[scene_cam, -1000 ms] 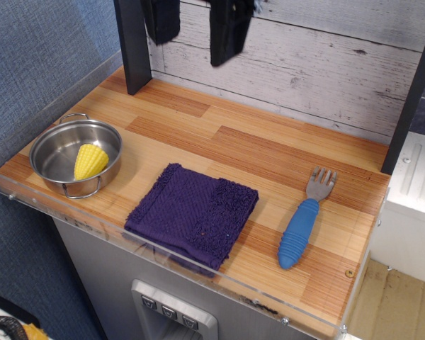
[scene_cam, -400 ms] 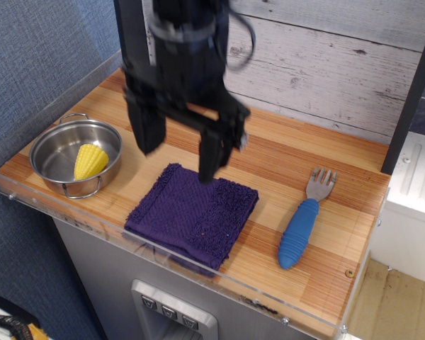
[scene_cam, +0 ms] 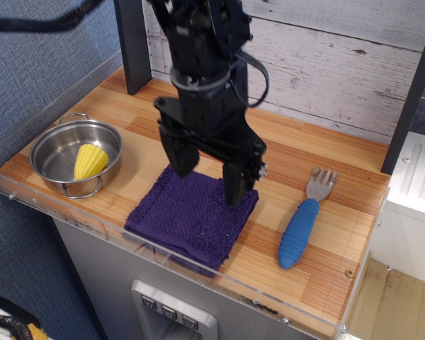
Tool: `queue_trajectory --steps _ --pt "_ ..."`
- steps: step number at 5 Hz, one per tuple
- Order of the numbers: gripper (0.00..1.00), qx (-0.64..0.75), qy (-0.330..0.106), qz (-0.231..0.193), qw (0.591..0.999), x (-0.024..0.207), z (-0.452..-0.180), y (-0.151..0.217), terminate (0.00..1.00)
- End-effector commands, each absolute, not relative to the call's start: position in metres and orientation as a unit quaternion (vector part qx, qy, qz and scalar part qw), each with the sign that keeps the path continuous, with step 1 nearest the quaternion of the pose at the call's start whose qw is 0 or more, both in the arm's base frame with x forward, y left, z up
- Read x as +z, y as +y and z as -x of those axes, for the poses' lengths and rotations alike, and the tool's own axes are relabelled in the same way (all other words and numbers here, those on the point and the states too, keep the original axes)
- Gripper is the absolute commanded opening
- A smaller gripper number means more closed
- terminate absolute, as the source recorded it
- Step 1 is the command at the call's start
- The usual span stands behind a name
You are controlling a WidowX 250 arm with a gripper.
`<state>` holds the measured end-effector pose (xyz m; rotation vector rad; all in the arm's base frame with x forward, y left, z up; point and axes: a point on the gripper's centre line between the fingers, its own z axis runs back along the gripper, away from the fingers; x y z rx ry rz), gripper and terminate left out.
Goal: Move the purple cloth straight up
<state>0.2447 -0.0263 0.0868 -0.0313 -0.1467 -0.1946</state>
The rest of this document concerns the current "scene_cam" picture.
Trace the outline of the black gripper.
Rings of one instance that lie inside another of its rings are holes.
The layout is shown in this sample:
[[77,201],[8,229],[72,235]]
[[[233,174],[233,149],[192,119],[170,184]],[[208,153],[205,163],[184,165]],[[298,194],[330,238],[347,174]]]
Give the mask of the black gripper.
[[159,97],[161,142],[174,172],[181,178],[189,175],[199,162],[199,152],[224,163],[225,200],[237,206],[254,189],[256,179],[267,174],[262,161],[266,145],[249,127],[246,109],[259,105],[248,103],[246,84],[227,83],[218,90],[186,91],[179,97]]

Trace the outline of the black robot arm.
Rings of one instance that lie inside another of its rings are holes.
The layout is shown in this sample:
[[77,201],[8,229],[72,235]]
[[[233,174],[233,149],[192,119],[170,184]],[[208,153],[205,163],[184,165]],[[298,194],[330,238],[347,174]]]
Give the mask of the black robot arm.
[[240,1],[153,1],[171,53],[178,95],[160,97],[159,132],[170,164],[187,176],[204,152],[223,164],[225,199],[235,206],[266,174],[264,141],[249,127],[248,66],[264,66],[243,51],[251,40]]

